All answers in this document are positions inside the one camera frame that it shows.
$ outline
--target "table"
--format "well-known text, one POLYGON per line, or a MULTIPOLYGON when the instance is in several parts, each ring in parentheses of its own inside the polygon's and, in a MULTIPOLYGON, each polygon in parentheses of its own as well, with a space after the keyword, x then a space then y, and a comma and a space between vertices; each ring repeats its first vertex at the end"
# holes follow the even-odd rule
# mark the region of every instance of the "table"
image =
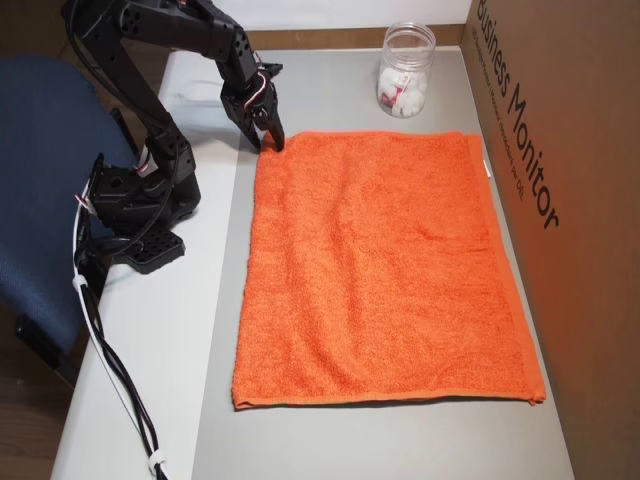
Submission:
MULTIPOLYGON (((375 102, 377 51, 262 56, 285 64, 276 85, 287 135, 299 130, 480 132, 455 47, 437 50, 427 106, 410 120, 389 117, 375 102)), ((186 255, 149 276, 115 266, 100 305, 106 336, 151 413, 172 478, 573 478, 546 372, 549 398, 536 407, 445 401, 382 409, 233 412, 231 373, 256 155, 226 119, 220 88, 213 62, 185 52, 170 56, 159 96, 193 145, 202 202, 196 215, 174 230, 185 241, 186 255), (327 431, 332 425, 339 426, 342 438, 327 431), (352 442, 348 452, 341 443, 346 440, 352 442)), ((536 348, 540 356, 537 341, 536 348)), ((53 478, 149 478, 142 445, 92 347, 53 478)))

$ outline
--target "towel tag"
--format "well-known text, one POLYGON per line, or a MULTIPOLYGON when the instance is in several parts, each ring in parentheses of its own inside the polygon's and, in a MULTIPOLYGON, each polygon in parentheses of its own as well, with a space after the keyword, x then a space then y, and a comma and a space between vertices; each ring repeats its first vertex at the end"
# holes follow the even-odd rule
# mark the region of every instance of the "towel tag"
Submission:
POLYGON ((491 178, 491 172, 489 171, 489 167, 487 166, 487 161, 483 158, 482 163, 484 163, 484 169, 487 172, 487 178, 491 178))

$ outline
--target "plastic jar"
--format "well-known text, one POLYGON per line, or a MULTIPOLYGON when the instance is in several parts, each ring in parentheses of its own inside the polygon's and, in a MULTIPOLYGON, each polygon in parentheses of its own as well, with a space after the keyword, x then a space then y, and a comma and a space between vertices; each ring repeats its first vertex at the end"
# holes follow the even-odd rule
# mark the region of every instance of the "plastic jar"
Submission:
POLYGON ((384 36, 378 103, 394 117, 417 115, 424 107, 436 37, 424 25, 401 22, 384 36))

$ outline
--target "blue chair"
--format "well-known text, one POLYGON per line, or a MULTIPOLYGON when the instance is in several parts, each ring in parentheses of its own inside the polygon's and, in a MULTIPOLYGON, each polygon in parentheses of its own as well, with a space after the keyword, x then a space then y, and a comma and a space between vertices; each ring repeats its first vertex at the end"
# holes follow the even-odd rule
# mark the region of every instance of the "blue chair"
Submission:
POLYGON ((18 336, 71 383, 68 354, 84 323, 71 283, 74 193, 99 153, 134 164, 127 133, 72 66, 0 59, 0 302, 19 314, 18 336))

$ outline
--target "chair leg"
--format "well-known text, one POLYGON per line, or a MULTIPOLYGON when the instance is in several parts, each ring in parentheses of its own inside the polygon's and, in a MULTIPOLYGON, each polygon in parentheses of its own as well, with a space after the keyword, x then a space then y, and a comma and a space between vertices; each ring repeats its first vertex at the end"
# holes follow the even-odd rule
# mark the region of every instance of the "chair leg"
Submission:
POLYGON ((15 333, 16 337, 34 351, 49 368, 69 385, 75 387, 78 369, 33 320, 26 315, 18 315, 15 333))

